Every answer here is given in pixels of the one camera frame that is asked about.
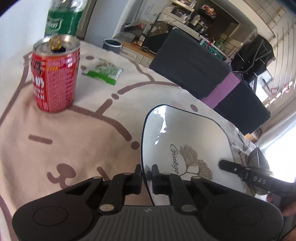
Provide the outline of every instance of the green plastic bottle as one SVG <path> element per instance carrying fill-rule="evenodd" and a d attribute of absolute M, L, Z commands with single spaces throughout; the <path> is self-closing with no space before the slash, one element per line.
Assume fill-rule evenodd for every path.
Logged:
<path fill-rule="evenodd" d="M 76 36 L 86 3 L 87 0 L 52 0 L 47 15 L 45 36 L 58 34 Z"/>

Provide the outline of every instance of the can lid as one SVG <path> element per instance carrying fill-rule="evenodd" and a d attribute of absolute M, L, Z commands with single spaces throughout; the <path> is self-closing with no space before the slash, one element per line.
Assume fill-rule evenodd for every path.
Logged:
<path fill-rule="evenodd" d="M 40 56 L 59 56 L 76 51 L 80 47 L 80 41 L 74 36 L 60 34 L 47 36 L 37 41 L 33 46 L 33 52 Z"/>
<path fill-rule="evenodd" d="M 62 38 L 60 36 L 53 36 L 49 40 L 51 50 L 59 50 L 63 47 Z"/>

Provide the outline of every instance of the ginkgo leaf print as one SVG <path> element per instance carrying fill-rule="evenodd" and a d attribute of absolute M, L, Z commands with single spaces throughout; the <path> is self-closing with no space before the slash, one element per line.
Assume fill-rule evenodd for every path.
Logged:
<path fill-rule="evenodd" d="M 179 152 L 184 158 L 186 169 L 191 166 L 196 167 L 198 165 L 197 153 L 191 146 L 180 146 Z"/>
<path fill-rule="evenodd" d="M 197 175 L 208 180 L 213 180 L 213 173 L 203 160 L 198 160 Z"/>
<path fill-rule="evenodd" d="M 186 171 L 180 176 L 190 173 L 200 176 L 202 178 L 206 178 L 208 180 L 213 180 L 213 173 L 208 165 L 203 161 L 198 159 L 197 152 L 189 145 L 180 146 L 179 153 L 182 155 L 185 165 Z M 198 173 L 188 172 L 189 167 L 198 167 Z"/>

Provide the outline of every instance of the dark clothing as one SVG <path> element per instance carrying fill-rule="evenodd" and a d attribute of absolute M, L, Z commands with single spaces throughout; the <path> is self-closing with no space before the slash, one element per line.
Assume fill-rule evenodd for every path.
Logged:
<path fill-rule="evenodd" d="M 266 65 L 274 59 L 271 44 L 258 35 L 253 42 L 246 44 L 235 55 L 231 62 L 234 73 L 241 73 L 242 79 L 251 83 L 256 75 L 266 71 Z"/>

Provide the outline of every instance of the wooden desk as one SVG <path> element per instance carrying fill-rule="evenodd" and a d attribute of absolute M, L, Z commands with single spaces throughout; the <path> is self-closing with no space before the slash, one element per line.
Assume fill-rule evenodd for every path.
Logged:
<path fill-rule="evenodd" d="M 128 44 L 126 42 L 122 42 L 122 45 L 130 50 L 133 50 L 139 54 L 146 56 L 147 58 L 154 59 L 154 57 L 155 57 L 155 54 L 153 54 L 151 52 L 142 51 L 142 47 L 137 45 L 137 42 L 132 42 L 131 44 Z"/>

